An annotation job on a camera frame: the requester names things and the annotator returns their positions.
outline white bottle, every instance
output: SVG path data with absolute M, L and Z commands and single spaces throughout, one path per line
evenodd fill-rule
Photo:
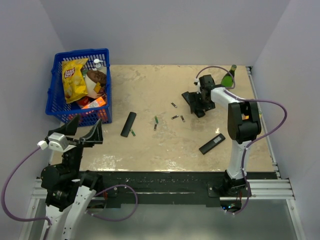
M 105 75 L 107 75 L 107 67 L 103 66 L 101 63 L 103 63 L 104 61 L 101 61 L 100 59 L 96 58 L 95 60 L 93 60 L 93 63 L 95 65 L 95 69 L 94 70 L 98 70 L 102 73 L 104 73 Z

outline bottle cap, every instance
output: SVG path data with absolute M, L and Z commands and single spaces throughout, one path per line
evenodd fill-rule
M 93 60 L 93 63 L 95 65 L 95 68 L 98 70 L 99 68 L 101 68 L 101 63 L 103 61 L 101 61 L 99 58 L 96 58 L 95 60 Z

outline white cable connector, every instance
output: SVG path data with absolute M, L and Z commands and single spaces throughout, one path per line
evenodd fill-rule
M 41 148 L 41 150 L 45 150 L 48 147 L 48 143 L 44 140 L 41 140 L 36 144 L 38 147 Z

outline snack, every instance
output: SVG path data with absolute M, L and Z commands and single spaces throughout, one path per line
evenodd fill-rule
M 105 93 L 107 75 L 102 71 L 90 69 L 86 72 L 84 79 L 87 86 L 88 97 L 97 99 Z
M 81 69 L 88 58 L 62 62 L 62 84 L 67 104 L 81 99 L 88 94 L 86 82 Z
M 90 98 L 87 96 L 84 96 L 84 97 L 80 98 L 79 100 L 77 100 L 76 103 L 82 109 L 85 105 L 90 103 Z
M 92 108 L 99 108 L 106 105 L 106 98 L 101 96 L 94 100 L 93 102 L 90 102 L 89 104 L 85 105 L 82 109 L 92 109 Z

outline green bottle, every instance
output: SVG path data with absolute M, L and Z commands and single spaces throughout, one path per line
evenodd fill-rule
M 236 65 L 232 65 L 229 72 L 232 74 L 233 77 L 235 77 L 235 71 L 237 69 Z M 229 73 L 226 73 L 224 77 L 221 80 L 221 85 L 225 86 L 226 88 L 232 87 L 234 84 L 234 81 L 232 80 L 232 77 L 229 75 Z

